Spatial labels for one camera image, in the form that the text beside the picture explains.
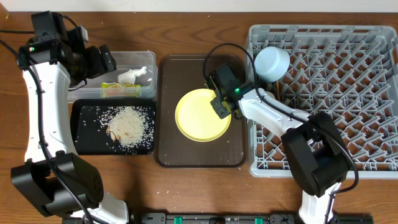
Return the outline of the yellow plate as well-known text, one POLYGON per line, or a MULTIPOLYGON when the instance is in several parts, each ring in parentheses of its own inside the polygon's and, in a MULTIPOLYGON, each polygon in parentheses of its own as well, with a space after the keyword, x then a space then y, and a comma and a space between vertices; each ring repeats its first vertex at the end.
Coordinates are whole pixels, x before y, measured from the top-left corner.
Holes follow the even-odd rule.
POLYGON ((211 100, 216 98, 213 90, 196 89, 186 93, 177 103, 175 122, 180 132, 197 142, 209 142, 221 137, 229 128, 231 115, 221 119, 211 100))

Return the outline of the yellow snack wrapper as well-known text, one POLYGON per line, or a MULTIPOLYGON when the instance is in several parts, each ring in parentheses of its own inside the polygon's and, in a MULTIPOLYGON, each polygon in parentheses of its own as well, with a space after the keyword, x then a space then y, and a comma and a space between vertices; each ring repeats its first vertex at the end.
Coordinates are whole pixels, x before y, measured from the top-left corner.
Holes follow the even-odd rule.
POLYGON ((141 94, 141 85, 123 84, 123 83, 102 83, 101 84, 101 97, 125 97, 133 96, 138 97, 141 94))

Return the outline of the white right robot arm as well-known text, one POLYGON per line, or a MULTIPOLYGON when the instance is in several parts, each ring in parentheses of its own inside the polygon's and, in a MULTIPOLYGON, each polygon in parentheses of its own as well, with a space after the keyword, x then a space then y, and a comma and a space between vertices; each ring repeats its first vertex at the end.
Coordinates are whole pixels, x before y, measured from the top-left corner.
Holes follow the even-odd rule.
POLYGON ((323 112, 292 109, 248 83, 209 87, 220 118, 240 114, 282 141, 292 176, 303 191, 299 217, 304 223, 329 223, 335 196, 344 191, 342 181, 350 170, 357 171, 333 119, 323 112))

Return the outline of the white napkin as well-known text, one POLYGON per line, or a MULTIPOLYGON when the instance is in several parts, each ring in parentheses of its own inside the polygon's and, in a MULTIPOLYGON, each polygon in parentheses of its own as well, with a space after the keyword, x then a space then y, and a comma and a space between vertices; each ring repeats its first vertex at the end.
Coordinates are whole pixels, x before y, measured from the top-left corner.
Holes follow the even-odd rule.
POLYGON ((143 66, 140 69, 130 69, 118 75, 118 83, 134 85, 136 78, 147 73, 147 67, 143 66))

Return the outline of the wooden chopstick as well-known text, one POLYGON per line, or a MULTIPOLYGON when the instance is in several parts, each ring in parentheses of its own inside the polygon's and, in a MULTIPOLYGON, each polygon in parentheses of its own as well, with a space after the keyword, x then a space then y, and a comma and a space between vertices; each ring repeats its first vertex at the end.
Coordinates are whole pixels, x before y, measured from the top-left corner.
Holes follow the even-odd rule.
POLYGON ((280 101, 280 88, 279 88, 279 81, 275 82, 276 92, 277 92, 277 100, 280 101))

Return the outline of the light blue bowl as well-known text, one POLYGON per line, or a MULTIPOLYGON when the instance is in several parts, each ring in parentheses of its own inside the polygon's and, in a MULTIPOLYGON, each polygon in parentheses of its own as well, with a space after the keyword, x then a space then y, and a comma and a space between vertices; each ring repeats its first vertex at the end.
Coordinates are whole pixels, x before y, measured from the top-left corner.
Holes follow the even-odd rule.
POLYGON ((254 66, 260 79, 265 82, 276 82, 282 78, 289 68, 290 55, 288 51, 277 47, 266 47, 261 50, 254 66))

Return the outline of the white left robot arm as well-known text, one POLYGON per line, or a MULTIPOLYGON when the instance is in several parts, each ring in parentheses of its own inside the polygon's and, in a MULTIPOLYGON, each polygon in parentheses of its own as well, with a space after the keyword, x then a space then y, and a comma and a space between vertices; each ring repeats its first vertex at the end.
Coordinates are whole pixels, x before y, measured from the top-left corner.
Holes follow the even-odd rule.
POLYGON ((23 165, 11 170, 15 188, 45 217, 68 223, 127 223, 127 204, 106 193, 97 168, 73 143, 68 93, 83 80, 116 68, 107 46, 48 40, 19 49, 29 97, 29 141, 23 165))

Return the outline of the white paper cup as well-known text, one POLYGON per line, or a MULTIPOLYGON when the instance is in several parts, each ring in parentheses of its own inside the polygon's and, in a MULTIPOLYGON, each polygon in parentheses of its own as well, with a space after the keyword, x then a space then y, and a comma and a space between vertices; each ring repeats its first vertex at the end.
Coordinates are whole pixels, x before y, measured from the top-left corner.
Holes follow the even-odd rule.
POLYGON ((266 91, 266 95, 276 100, 275 96, 271 92, 266 91))

